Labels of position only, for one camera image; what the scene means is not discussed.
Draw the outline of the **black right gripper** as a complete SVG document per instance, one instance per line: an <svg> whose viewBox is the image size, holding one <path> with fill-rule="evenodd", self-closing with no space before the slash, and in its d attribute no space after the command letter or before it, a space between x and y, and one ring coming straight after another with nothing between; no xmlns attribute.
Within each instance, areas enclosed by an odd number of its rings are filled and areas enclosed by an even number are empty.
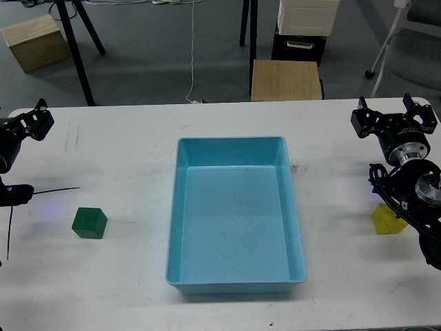
<svg viewBox="0 0 441 331"><path fill-rule="evenodd" d="M364 97L351 113L351 124L360 139L375 134L385 161L389 165L404 165L409 160L425 159L430 151L426 134L433 134L438 121L430 105L416 103L409 93L402 102L405 114L386 114L383 118L368 107Z"/></svg>

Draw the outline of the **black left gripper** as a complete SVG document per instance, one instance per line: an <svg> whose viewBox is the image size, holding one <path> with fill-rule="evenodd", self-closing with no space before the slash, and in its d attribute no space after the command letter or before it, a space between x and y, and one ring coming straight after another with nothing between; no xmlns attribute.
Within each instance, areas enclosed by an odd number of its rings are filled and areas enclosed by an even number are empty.
<svg viewBox="0 0 441 331"><path fill-rule="evenodd" d="M39 99L34 109L20 114L17 119L1 119L1 172L10 171L21 142L30 137L42 141L54 125L45 99Z"/></svg>

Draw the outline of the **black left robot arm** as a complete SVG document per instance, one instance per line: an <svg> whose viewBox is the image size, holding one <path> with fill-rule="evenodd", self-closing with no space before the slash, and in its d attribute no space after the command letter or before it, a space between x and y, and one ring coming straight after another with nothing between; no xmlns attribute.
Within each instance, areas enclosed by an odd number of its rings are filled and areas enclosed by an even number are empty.
<svg viewBox="0 0 441 331"><path fill-rule="evenodd" d="M1 174L9 172L21 148L21 142L30 137L42 141L54 125L45 99L39 99L34 109L16 117L1 119ZM5 185L1 181L1 207L26 204L34 188L29 184Z"/></svg>

